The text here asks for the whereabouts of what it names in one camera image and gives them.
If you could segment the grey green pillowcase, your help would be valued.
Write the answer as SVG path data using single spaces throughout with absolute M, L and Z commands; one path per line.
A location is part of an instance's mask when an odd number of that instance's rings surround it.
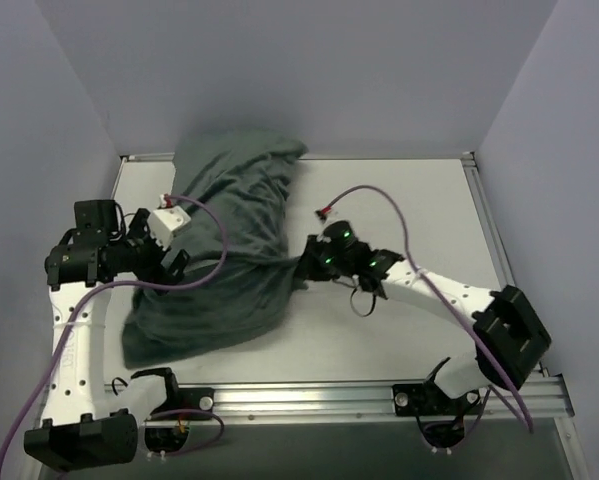
M 278 327 L 302 283 L 289 253 L 286 206 L 298 139 L 272 130 L 190 135 L 174 154 L 172 191 L 206 205 L 185 209 L 191 226 L 173 244 L 190 262 L 185 283 L 219 273 L 192 290 L 135 290 L 122 333 L 123 363 L 143 369 L 233 347 Z

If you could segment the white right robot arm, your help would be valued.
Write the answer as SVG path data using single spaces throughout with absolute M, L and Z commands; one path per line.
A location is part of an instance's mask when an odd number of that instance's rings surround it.
M 413 267 L 401 254 L 372 249 L 357 239 L 308 237 L 297 275 L 328 282 L 342 278 L 374 300 L 400 302 L 457 325 L 474 348 L 441 361 L 428 375 L 423 400 L 443 413 L 470 391 L 498 386 L 518 391 L 551 344 L 528 298 L 507 285 L 499 291 L 474 287 Z

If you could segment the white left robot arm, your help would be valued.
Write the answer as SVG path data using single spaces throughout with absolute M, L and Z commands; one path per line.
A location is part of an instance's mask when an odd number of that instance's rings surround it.
M 54 352 L 40 424 L 24 434 L 25 452 L 62 473 L 130 462 L 140 425 L 151 414 L 169 419 L 179 411 L 180 388 L 167 367 L 139 371 L 126 391 L 107 396 L 105 323 L 118 275 L 131 273 L 164 291 L 182 281 L 189 259 L 180 251 L 173 266 L 162 264 L 190 222 L 168 200 L 139 209 L 129 224 L 114 200 L 79 201 L 74 217 L 45 260 Z

